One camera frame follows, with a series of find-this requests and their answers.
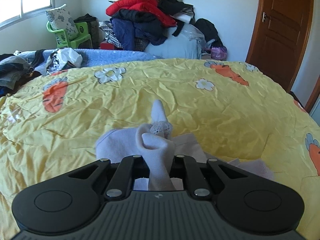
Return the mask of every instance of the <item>red box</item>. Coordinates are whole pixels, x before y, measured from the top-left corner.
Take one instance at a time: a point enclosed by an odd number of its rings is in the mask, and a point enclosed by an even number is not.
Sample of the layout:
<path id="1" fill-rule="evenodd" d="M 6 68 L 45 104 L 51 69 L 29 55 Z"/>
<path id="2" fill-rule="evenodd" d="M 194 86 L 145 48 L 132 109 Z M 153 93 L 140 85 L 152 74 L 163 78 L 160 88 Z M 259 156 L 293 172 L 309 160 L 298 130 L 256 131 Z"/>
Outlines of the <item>red box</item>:
<path id="1" fill-rule="evenodd" d="M 113 45 L 111 43 L 106 42 L 106 41 L 101 42 L 100 49 L 123 50 L 123 49 L 120 49 L 120 48 L 116 47 L 115 45 Z"/>

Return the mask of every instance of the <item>green chair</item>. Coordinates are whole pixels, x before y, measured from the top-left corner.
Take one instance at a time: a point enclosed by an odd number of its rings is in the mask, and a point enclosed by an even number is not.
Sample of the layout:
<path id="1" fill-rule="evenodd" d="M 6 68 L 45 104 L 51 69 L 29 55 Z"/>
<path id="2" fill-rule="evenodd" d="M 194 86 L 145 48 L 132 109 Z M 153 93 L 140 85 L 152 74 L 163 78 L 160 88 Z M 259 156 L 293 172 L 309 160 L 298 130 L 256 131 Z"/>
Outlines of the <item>green chair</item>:
<path id="1" fill-rule="evenodd" d="M 90 48 L 92 49 L 92 40 L 88 32 L 88 24 L 86 22 L 83 22 L 83 23 L 75 23 L 75 25 L 78 29 L 79 35 L 74 40 L 70 41 L 65 29 L 54 31 L 52 30 L 50 23 L 47 22 L 48 32 L 56 35 L 58 49 L 65 48 L 65 47 L 77 49 L 79 45 L 85 41 L 90 41 Z"/>

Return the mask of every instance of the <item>floral pillow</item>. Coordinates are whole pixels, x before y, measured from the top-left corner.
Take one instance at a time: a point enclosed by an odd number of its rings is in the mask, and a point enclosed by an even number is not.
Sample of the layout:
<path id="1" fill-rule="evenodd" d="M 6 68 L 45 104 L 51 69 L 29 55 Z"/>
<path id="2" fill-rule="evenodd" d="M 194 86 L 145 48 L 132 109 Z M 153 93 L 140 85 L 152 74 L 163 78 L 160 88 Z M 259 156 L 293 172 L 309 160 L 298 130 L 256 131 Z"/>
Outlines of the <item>floral pillow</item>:
<path id="1" fill-rule="evenodd" d="M 64 4 L 61 7 L 46 10 L 45 11 L 47 18 L 50 22 L 51 28 L 56 31 L 60 29 L 65 29 L 69 37 L 69 40 L 75 39 L 79 32 L 73 21 L 70 12 L 68 11 L 67 5 Z"/>

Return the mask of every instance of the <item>door handle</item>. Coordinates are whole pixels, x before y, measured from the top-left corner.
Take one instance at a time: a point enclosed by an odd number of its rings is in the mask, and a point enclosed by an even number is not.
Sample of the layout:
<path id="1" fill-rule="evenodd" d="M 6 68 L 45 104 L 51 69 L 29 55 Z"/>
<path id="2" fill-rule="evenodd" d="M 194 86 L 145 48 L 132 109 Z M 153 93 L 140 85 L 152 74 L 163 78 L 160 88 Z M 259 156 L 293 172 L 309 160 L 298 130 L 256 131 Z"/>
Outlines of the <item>door handle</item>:
<path id="1" fill-rule="evenodd" d="M 265 23 L 267 18 L 268 18 L 269 20 L 271 20 L 271 17 L 268 16 L 265 12 L 263 12 L 262 22 Z"/>

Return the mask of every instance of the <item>pink bag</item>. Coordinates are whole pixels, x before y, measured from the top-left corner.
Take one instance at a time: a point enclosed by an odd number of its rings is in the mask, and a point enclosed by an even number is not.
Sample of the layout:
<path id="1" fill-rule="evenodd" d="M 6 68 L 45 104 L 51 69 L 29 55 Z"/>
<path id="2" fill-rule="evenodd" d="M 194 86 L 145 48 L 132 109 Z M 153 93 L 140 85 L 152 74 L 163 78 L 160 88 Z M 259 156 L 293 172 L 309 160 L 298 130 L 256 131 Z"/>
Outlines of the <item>pink bag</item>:
<path id="1" fill-rule="evenodd" d="M 211 51 L 211 58 L 215 60 L 226 60 L 227 59 L 227 48 L 225 46 L 219 47 L 212 47 Z"/>

